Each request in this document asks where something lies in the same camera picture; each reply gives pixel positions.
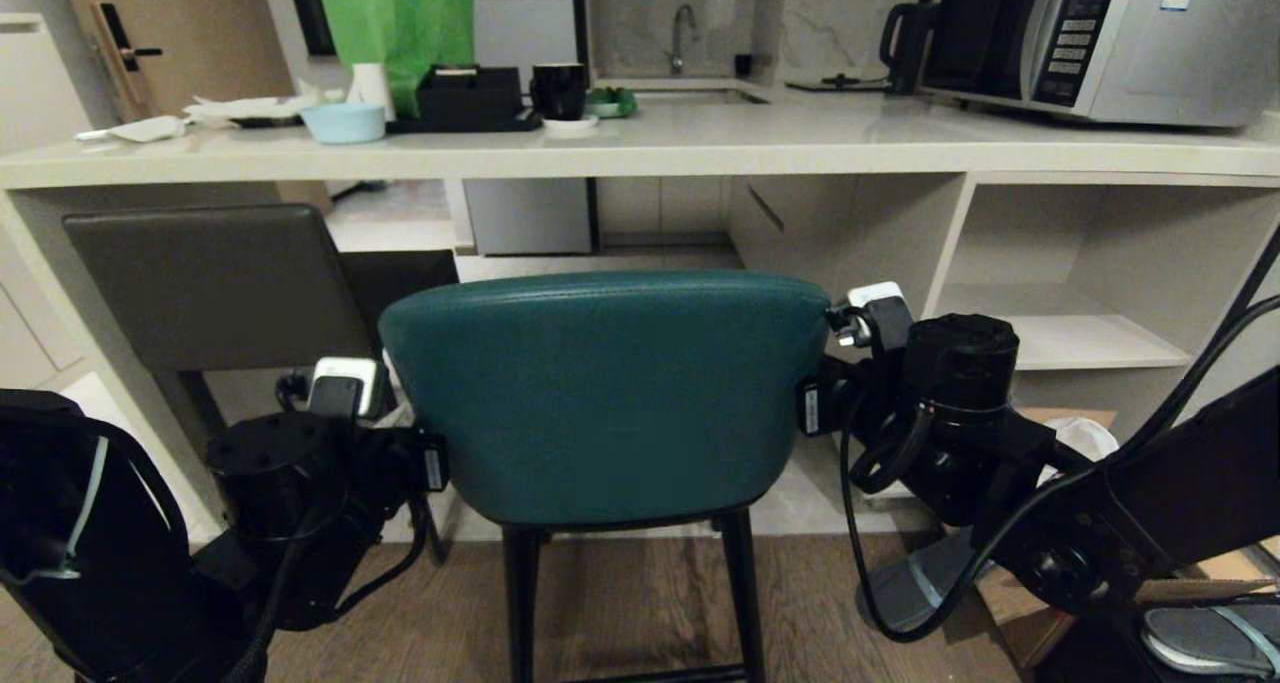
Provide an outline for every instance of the green dish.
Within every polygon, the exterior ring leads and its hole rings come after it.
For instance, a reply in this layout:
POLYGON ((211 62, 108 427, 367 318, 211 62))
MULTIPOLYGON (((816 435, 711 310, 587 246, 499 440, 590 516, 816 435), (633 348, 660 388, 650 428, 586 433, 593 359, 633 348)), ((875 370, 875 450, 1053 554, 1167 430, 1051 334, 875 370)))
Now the green dish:
POLYGON ((636 95, 630 90, 591 90, 586 93, 586 113, 599 118, 626 118, 636 113, 636 95))

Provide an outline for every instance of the microwave control panel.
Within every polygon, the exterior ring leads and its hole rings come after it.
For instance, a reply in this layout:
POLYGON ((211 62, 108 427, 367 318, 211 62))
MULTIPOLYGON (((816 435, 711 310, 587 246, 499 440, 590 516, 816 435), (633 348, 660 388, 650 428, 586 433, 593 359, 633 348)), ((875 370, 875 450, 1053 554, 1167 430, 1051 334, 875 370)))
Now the microwave control panel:
POLYGON ((1093 55, 1102 19, 1111 0, 1064 0, 1047 55, 1041 63, 1034 100, 1075 105, 1080 81, 1093 55))

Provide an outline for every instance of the countertop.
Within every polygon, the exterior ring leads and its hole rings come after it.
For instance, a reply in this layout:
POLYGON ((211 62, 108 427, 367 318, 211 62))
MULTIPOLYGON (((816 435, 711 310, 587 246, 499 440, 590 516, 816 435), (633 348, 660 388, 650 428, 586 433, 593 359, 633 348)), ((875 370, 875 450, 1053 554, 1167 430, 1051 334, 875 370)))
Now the countertop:
MULTIPOLYGON (((609 81, 641 87, 636 81, 609 81)), ((645 81, 663 90, 745 90, 771 105, 644 104, 585 137, 388 136, 325 146, 305 128, 193 130, 182 139, 97 142, 0 159, 0 188, 360 178, 698 177, 698 174, 1124 171, 1276 177, 1272 113, 1235 132, 1080 127, 878 93, 804 93, 741 81, 645 81)))

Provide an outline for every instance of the microwave door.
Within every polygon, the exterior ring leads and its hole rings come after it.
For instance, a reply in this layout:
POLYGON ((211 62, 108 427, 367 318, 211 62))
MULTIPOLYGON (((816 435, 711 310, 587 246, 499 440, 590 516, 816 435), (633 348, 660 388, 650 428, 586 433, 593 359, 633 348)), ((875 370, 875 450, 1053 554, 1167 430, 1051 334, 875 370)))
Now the microwave door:
POLYGON ((1039 75, 1044 68, 1044 58, 1053 41, 1053 32, 1057 27, 1057 17, 1062 10, 1064 0, 1034 0, 1021 27, 1023 41, 1018 60, 1018 91, 1019 98, 1032 100, 1039 75))
POLYGON ((925 63, 924 83, 941 90, 980 87, 1001 0, 942 0, 925 63))
POLYGON ((1028 22, 1036 13, 1037 0, 1002 0, 996 36, 988 54, 989 69, 982 86, 986 95, 998 98, 1024 100, 1023 58, 1032 49, 1034 32, 1028 22))

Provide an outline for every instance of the faucet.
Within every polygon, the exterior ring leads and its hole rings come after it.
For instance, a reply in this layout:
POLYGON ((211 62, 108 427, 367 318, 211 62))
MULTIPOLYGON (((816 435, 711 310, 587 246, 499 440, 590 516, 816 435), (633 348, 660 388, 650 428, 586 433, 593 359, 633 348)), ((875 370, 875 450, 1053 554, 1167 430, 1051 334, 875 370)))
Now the faucet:
POLYGON ((689 32, 692 33, 694 42, 698 41, 698 17, 694 15, 694 6, 684 4, 676 9, 676 18, 671 22, 671 50, 667 51, 667 58, 671 59, 672 75, 685 73, 685 54, 680 45, 680 22, 686 18, 689 19, 689 32))

